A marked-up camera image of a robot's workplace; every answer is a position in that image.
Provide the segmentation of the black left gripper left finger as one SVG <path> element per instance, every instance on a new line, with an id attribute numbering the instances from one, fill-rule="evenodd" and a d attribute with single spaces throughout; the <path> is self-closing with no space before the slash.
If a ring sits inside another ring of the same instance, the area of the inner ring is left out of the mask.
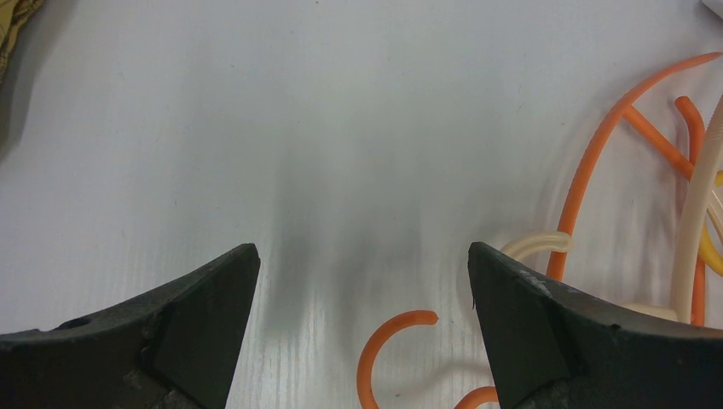
<path id="1" fill-rule="evenodd" d="M 55 329 L 2 335 L 2 407 L 224 407 L 260 265 L 255 245 L 239 245 Z"/>

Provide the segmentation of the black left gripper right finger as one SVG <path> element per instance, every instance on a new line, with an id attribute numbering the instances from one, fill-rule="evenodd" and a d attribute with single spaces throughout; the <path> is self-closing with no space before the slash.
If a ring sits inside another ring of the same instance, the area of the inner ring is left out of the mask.
<path id="1" fill-rule="evenodd" d="M 721 407 L 720 330 L 603 301 L 482 242 L 468 275 L 501 407 Z"/>

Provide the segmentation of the beige hanger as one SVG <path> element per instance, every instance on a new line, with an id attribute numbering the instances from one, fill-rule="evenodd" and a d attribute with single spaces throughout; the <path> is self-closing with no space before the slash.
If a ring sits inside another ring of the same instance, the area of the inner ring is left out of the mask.
<path id="1" fill-rule="evenodd" d="M 625 120 L 688 182 L 674 245 L 669 306 L 628 303 L 625 307 L 660 319 L 703 326 L 706 319 L 706 273 L 712 269 L 699 256 L 699 247 L 703 223 L 706 222 L 707 228 L 713 227 L 706 209 L 715 176 L 721 170 L 722 106 L 716 106 L 710 122 L 705 123 L 689 97 L 675 99 L 674 106 L 685 121 L 689 138 L 688 153 L 683 154 L 635 107 L 634 103 L 641 94 L 640 90 L 634 90 L 623 96 L 596 129 L 577 166 L 557 229 L 527 233 L 505 244 L 501 251 L 518 262 L 527 256 L 547 252 L 550 255 L 547 277 L 562 280 L 566 257 L 573 243 L 572 233 L 588 183 L 612 132 Z"/>

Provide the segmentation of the yellow hanger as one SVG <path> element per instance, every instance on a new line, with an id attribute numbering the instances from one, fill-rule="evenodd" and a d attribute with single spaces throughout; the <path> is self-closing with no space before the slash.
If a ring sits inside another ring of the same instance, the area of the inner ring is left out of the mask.
<path id="1" fill-rule="evenodd" d="M 718 194 L 718 188 L 721 186 L 722 171 L 719 170 L 714 179 L 714 187 L 712 188 L 709 196 L 706 213 L 720 242 L 722 242 L 722 199 Z M 712 239 L 710 238 L 706 222 L 703 223 L 699 256 L 715 273 L 722 276 L 722 255 L 717 251 Z"/>

